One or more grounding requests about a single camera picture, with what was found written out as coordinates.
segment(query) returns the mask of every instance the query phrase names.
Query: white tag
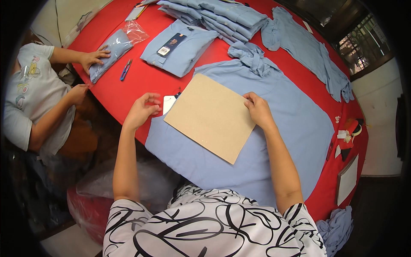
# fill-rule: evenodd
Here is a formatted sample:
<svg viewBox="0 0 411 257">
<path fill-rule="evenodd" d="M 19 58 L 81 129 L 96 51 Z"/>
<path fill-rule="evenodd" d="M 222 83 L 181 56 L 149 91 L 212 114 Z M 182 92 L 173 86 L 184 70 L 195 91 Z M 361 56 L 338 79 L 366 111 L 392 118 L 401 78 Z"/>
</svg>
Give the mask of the white tag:
<svg viewBox="0 0 411 257">
<path fill-rule="evenodd" d="M 162 56 L 166 55 L 168 52 L 170 51 L 170 49 L 168 47 L 163 46 L 162 48 L 160 48 L 159 51 L 157 51 L 159 54 L 161 54 Z"/>
<path fill-rule="evenodd" d="M 339 156 L 339 154 L 341 154 L 341 148 L 339 147 L 339 145 L 337 146 L 337 149 L 335 149 L 335 158 L 337 158 Z"/>
<path fill-rule="evenodd" d="M 308 23 L 306 23 L 305 21 L 302 21 L 302 23 L 304 23 L 305 27 L 307 28 L 308 32 L 310 32 L 311 34 L 314 34 L 312 32 L 312 29 L 310 28 L 310 26 L 308 25 Z"/>
<path fill-rule="evenodd" d="M 163 115 L 166 114 L 177 99 L 174 95 L 165 95 L 163 98 Z"/>
<path fill-rule="evenodd" d="M 344 139 L 347 136 L 346 130 L 339 130 L 337 134 L 337 138 Z"/>
</svg>

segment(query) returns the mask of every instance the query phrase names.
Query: cartoon print t-shirt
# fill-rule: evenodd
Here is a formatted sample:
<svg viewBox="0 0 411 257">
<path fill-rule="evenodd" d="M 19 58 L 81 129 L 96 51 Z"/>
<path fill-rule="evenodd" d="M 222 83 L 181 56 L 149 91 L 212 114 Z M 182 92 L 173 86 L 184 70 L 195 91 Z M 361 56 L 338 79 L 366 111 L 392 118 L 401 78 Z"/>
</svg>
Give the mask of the cartoon print t-shirt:
<svg viewBox="0 0 411 257">
<path fill-rule="evenodd" d="M 71 87 L 58 78 L 49 59 L 53 46 L 34 43 L 20 48 L 17 60 L 21 70 L 14 73 L 7 85 L 3 131 L 16 146 L 27 151 L 32 124 L 50 111 Z M 56 154 L 70 134 L 75 107 L 72 106 L 60 126 L 42 146 L 46 153 Z"/>
<path fill-rule="evenodd" d="M 304 204 L 284 216 L 232 190 L 186 185 L 156 215 L 121 199 L 110 209 L 104 257 L 327 256 Z"/>
</svg>

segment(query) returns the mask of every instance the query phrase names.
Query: black and white patterned shirt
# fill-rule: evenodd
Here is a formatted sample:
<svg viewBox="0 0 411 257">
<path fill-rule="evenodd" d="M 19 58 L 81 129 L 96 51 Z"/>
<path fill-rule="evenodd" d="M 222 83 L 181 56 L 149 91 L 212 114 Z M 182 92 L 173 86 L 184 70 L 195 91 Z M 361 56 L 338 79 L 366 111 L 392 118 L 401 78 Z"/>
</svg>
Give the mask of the black and white patterned shirt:
<svg viewBox="0 0 411 257">
<path fill-rule="evenodd" d="M 232 190 L 187 185 L 156 215 L 142 204 L 113 203 L 103 256 L 326 256 L 304 204 L 284 217 Z"/>
</svg>

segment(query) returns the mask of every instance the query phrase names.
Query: barcode label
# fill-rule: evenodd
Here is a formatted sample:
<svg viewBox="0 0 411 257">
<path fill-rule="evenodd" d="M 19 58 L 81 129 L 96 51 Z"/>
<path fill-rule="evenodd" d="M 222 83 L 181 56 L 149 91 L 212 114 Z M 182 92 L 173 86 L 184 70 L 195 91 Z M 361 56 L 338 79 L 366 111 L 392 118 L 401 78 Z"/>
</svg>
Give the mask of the barcode label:
<svg viewBox="0 0 411 257">
<path fill-rule="evenodd" d="M 159 51 L 157 51 L 157 53 L 161 54 L 162 56 L 166 55 L 168 52 L 170 51 L 170 49 L 168 47 L 163 46 L 162 48 L 160 48 Z"/>
</svg>

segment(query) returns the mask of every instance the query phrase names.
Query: woman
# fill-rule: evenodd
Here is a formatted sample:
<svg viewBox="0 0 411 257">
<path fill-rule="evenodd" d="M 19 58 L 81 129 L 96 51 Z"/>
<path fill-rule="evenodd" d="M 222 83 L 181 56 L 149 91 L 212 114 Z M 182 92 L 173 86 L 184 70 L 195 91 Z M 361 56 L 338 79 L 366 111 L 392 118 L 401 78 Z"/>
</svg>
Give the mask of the woman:
<svg viewBox="0 0 411 257">
<path fill-rule="evenodd" d="M 4 119 L 5 136 L 24 151 L 41 155 L 60 153 L 85 159 L 97 148 L 97 136 L 87 124 L 94 107 L 84 105 L 87 85 L 71 88 L 59 79 L 52 63 L 80 63 L 87 74 L 93 63 L 109 57 L 101 47 L 83 53 L 34 43 L 20 48 L 7 84 Z"/>
<path fill-rule="evenodd" d="M 137 99 L 124 121 L 103 256 L 326 255 L 267 101 L 254 92 L 244 95 L 248 99 L 244 104 L 266 136 L 278 210 L 259 206 L 232 190 L 205 191 L 185 185 L 167 210 L 154 216 L 149 213 L 139 203 L 134 134 L 150 115 L 161 111 L 159 96 L 146 93 Z"/>
</svg>

